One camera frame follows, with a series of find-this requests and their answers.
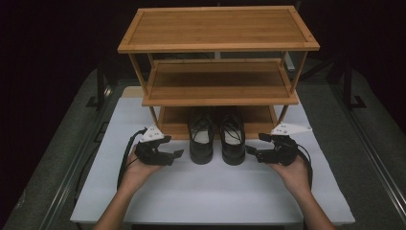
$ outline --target hand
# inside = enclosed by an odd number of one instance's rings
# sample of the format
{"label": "hand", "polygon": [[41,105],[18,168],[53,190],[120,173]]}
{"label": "hand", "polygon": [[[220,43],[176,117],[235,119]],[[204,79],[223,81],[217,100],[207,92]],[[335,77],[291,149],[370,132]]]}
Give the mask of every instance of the hand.
{"label": "hand", "polygon": [[279,164],[268,164],[268,166],[280,175],[284,186],[293,196],[311,193],[307,167],[302,157],[296,156],[289,166]]}
{"label": "hand", "polygon": [[146,165],[137,159],[134,146],[127,157],[126,169],[120,187],[126,187],[129,191],[135,193],[147,181],[150,175],[162,168],[164,166]]}

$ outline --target black leather shoe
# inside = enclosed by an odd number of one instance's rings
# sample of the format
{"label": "black leather shoe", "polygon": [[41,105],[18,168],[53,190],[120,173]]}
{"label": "black leather shoe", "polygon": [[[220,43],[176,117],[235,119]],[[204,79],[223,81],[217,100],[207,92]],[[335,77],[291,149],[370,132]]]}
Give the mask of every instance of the black leather shoe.
{"label": "black leather shoe", "polygon": [[210,107],[193,107],[188,122],[191,160],[198,165],[213,159],[214,123],[211,111]]}
{"label": "black leather shoe", "polygon": [[245,159],[245,131],[236,108],[226,113],[220,125],[222,156],[225,163],[235,166]]}

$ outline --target white table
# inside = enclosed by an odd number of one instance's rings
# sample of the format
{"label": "white table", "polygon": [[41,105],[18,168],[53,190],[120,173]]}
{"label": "white table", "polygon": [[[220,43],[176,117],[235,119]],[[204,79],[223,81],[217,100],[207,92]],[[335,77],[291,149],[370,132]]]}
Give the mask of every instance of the white table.
{"label": "white table", "polygon": [[[141,98],[120,98],[92,169],[79,196],[71,221],[94,223],[116,192],[117,176],[127,142],[136,131],[152,125]],[[308,125],[301,104],[290,106],[285,123]],[[337,186],[313,132],[291,135],[311,155],[313,194],[331,221],[355,222]],[[247,140],[246,145],[270,149],[269,143]],[[155,173],[133,197],[124,221],[153,224],[296,225],[302,213],[278,175],[255,156],[246,155],[238,166],[221,158],[221,143],[214,141],[214,158],[207,165],[190,159],[189,141],[170,141],[159,150],[185,150],[172,166]]]}

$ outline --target shoe rack shelf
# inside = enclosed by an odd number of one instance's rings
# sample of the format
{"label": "shoe rack shelf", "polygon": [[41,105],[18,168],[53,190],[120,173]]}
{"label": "shoe rack shelf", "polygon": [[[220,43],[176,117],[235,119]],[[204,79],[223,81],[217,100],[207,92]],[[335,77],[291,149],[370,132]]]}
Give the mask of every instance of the shoe rack shelf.
{"label": "shoe rack shelf", "polygon": [[[188,139],[192,106],[238,105],[247,138],[269,132],[298,104],[296,85],[307,51],[319,44],[292,6],[138,9],[118,48],[128,54],[158,127]],[[288,51],[302,52],[291,80]],[[282,52],[279,58],[154,59],[156,53]],[[136,54],[147,54],[146,81]],[[277,117],[273,105],[283,105]],[[154,106],[160,106],[159,118]]]}

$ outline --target wooden shelf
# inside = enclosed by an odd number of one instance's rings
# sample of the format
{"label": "wooden shelf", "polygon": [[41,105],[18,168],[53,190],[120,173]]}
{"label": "wooden shelf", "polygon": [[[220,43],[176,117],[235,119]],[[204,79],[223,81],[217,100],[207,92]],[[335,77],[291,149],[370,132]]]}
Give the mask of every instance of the wooden shelf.
{"label": "wooden shelf", "polygon": [[[128,54],[154,123],[174,139],[189,139],[194,106],[237,105],[246,137],[258,138],[298,104],[296,86],[308,51],[320,46],[293,6],[138,9],[118,48]],[[300,51],[293,80],[287,52]],[[156,53],[282,52],[281,58],[154,59]],[[136,54],[151,64],[143,77]],[[283,105],[277,118],[275,104]],[[154,106],[161,106],[159,117]]]}
{"label": "wooden shelf", "polygon": [[[269,133],[277,125],[273,106],[239,106],[245,127],[246,139],[258,139],[259,132]],[[176,140],[188,140],[188,118],[192,107],[161,107],[158,127]],[[219,139],[218,127],[215,139]]]}
{"label": "wooden shelf", "polygon": [[280,59],[155,60],[143,105],[297,104]]}
{"label": "wooden shelf", "polygon": [[311,51],[319,44],[293,6],[138,9],[119,53]]}

